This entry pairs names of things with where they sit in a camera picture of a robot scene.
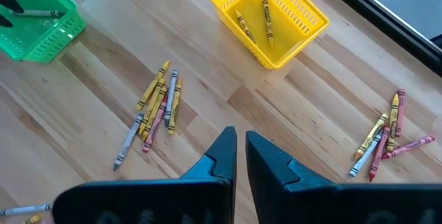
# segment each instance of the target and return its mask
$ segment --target wooden table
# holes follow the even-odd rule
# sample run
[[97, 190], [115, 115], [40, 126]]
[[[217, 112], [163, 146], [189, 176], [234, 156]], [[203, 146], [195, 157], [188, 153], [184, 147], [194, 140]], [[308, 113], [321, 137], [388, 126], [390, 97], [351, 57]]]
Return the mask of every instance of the wooden table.
[[[398, 142], [441, 137], [442, 79], [340, 0], [312, 0], [331, 25], [277, 71], [261, 67], [209, 0], [75, 1], [88, 27], [59, 58], [0, 59], [0, 208], [52, 201], [86, 181], [177, 178], [233, 125], [236, 223], [256, 223], [246, 130], [330, 180], [355, 183], [367, 182], [367, 166], [349, 178], [351, 157], [398, 88], [408, 96]], [[137, 138], [113, 172], [135, 104], [168, 59], [183, 79], [177, 133], [162, 127], [148, 154]], [[375, 181], [440, 182], [441, 164], [434, 142], [382, 162]]]

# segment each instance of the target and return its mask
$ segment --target green plastic basket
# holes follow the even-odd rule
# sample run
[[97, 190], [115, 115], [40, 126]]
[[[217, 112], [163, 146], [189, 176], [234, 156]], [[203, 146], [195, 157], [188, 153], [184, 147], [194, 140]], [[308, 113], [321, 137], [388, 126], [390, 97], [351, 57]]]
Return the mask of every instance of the green plastic basket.
[[85, 27], [73, 0], [17, 0], [25, 10], [58, 10], [59, 18], [19, 17], [0, 6], [14, 26], [0, 27], [0, 49], [15, 61], [49, 62]]

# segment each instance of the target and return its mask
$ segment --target pink crayon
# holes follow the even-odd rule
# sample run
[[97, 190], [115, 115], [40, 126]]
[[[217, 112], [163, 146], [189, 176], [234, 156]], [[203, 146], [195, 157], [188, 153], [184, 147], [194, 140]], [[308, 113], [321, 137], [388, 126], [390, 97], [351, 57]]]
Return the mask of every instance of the pink crayon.
[[379, 141], [378, 149], [376, 150], [376, 153], [374, 154], [372, 166], [370, 167], [370, 172], [368, 173], [369, 181], [372, 182], [374, 177], [376, 176], [376, 173], [378, 173], [378, 166], [379, 162], [381, 161], [382, 152], [384, 150], [385, 142], [388, 139], [388, 134], [390, 133], [389, 127], [384, 127], [382, 130], [382, 138], [381, 141]]
[[383, 154], [382, 159], [393, 158], [397, 155], [401, 155], [402, 153], [409, 152], [409, 151], [413, 150], [414, 148], [420, 147], [425, 144], [429, 144], [435, 140], [436, 140], [436, 138], [433, 136], [427, 136], [425, 138], [421, 138], [420, 140], [408, 143], [408, 144], [402, 146], [401, 148], [398, 148], [398, 149], [395, 149], [393, 151]]
[[405, 112], [405, 89], [398, 90], [399, 96], [399, 109], [398, 109], [398, 120], [396, 121], [396, 132], [395, 137], [401, 137], [402, 134], [402, 120]]
[[155, 119], [152, 123], [152, 131], [149, 132], [149, 135], [147, 136], [146, 142], [143, 144], [143, 152], [148, 152], [153, 143], [153, 138], [155, 137], [155, 134], [157, 133], [158, 127], [160, 126], [161, 119], [163, 118], [164, 110], [166, 110], [167, 105], [167, 93], [163, 97], [163, 101], [161, 101], [160, 108], [158, 109], [157, 115], [155, 116]]

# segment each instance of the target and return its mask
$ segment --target yellow basket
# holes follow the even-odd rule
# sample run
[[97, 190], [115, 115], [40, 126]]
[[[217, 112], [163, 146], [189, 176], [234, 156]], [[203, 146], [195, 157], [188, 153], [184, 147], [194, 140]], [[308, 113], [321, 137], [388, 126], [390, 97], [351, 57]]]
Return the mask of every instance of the yellow basket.
[[[328, 18], [310, 0], [268, 0], [274, 45], [267, 41], [262, 0], [211, 0], [221, 21], [268, 69], [283, 67], [329, 25]], [[236, 17], [244, 17], [254, 44]]]

